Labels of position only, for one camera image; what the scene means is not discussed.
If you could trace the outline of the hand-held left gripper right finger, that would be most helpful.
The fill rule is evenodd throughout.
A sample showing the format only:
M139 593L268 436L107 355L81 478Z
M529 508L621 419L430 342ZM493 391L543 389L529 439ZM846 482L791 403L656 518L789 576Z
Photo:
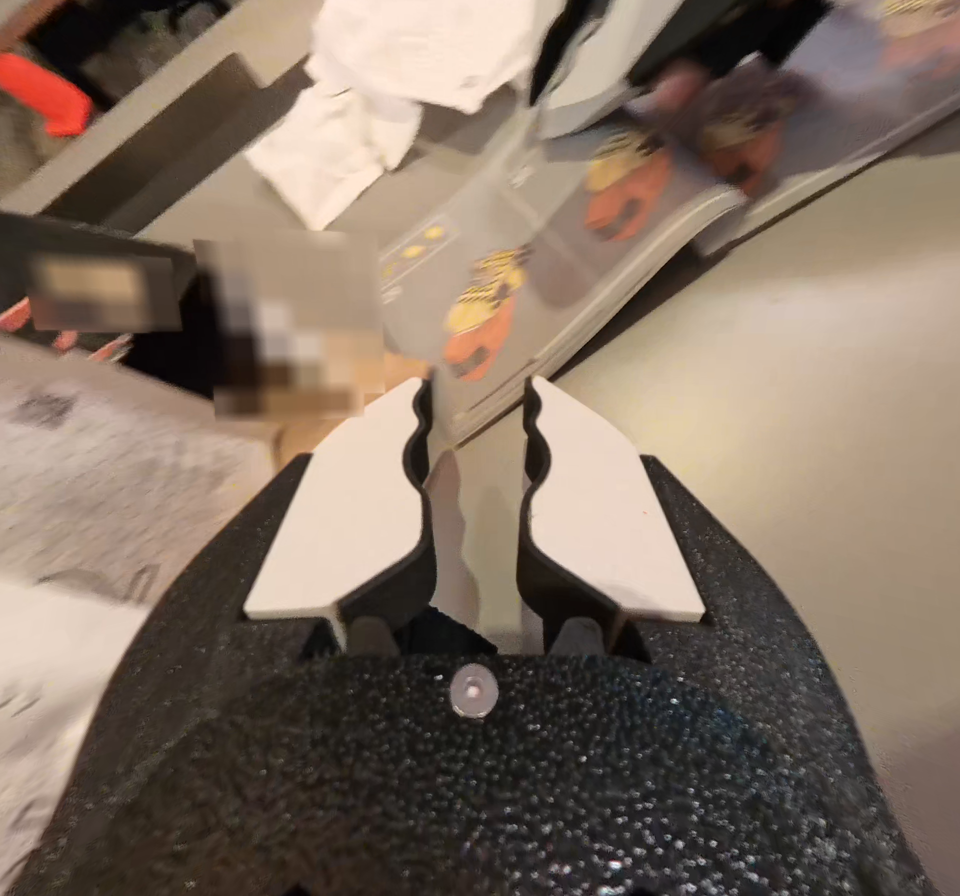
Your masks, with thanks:
M545 625L699 623L707 608L642 457L543 377L524 388L516 584Z

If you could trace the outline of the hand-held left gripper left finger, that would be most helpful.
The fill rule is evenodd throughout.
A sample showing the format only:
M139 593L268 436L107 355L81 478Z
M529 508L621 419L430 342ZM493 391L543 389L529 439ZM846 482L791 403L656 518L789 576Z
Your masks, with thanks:
M410 623L432 601L432 393L410 378L319 443L244 602L252 621Z

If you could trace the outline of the grey instruction booklet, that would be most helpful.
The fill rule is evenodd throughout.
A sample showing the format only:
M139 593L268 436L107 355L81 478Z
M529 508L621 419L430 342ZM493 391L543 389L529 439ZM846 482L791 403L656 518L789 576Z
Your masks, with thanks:
M675 255L713 255L958 110L958 0L813 0L786 57L743 57L688 110L623 106L558 139L496 97L391 184L386 333L433 368L458 447L561 369Z

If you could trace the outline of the grey desk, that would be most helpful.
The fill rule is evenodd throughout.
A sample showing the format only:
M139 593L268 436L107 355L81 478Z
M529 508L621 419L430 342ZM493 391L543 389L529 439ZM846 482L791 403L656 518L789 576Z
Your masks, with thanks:
M818 641L927 873L958 890L958 117L561 373L758 560Z

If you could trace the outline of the person's right hand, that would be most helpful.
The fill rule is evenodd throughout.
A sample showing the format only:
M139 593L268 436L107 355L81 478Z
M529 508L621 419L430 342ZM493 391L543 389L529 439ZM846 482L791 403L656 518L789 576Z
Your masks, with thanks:
M678 58L654 81L650 92L652 111L662 117L677 115L720 78L721 75L695 60Z

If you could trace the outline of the brown cardboard piece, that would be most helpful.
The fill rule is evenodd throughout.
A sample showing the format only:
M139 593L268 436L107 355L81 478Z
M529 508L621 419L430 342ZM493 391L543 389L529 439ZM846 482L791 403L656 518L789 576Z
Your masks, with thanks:
M375 387L364 392L364 408L408 379L427 379L433 371L428 362L405 357L390 350L384 351L381 369L382 379ZM281 424L273 442L273 470L278 473L294 458L312 452L342 422L342 417L310 417Z

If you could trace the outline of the white circle-print paper bag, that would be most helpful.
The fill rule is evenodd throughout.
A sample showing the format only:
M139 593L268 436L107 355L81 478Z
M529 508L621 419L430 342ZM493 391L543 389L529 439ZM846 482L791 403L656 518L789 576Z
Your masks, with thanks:
M323 0L306 73L389 122L431 107L475 114L529 73L567 0Z

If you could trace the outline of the white numbered paper bag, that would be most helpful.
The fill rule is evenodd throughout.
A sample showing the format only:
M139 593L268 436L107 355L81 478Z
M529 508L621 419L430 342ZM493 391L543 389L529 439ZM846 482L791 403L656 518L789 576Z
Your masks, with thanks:
M149 612L2 581L2 894L40 844L106 687Z
M119 363L2 336L2 578L157 603L273 478L272 440Z

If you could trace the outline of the torn white paper bag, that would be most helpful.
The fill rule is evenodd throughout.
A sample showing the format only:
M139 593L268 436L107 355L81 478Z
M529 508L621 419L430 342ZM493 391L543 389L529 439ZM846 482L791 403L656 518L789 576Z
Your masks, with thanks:
M414 100L320 77L244 155L305 228L321 231L400 165L423 113Z

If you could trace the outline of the dark toy set box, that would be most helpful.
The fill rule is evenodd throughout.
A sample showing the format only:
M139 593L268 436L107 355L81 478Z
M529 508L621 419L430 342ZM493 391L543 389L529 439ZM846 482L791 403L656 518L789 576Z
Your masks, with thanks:
M149 332L40 329L28 294L32 257L112 260L149 273L151 282L169 280L177 299L179 325ZM212 400L222 362L210 279L193 253L112 230L54 218L2 212L2 336L19 338L59 356L77 353L90 362L118 362L164 384Z

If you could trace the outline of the red object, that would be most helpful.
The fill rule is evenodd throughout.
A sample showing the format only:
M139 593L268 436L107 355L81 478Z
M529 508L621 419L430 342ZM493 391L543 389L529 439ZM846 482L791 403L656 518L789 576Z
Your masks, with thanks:
M1 90L37 113L56 138L82 135L94 110L76 85L13 52L1 54Z

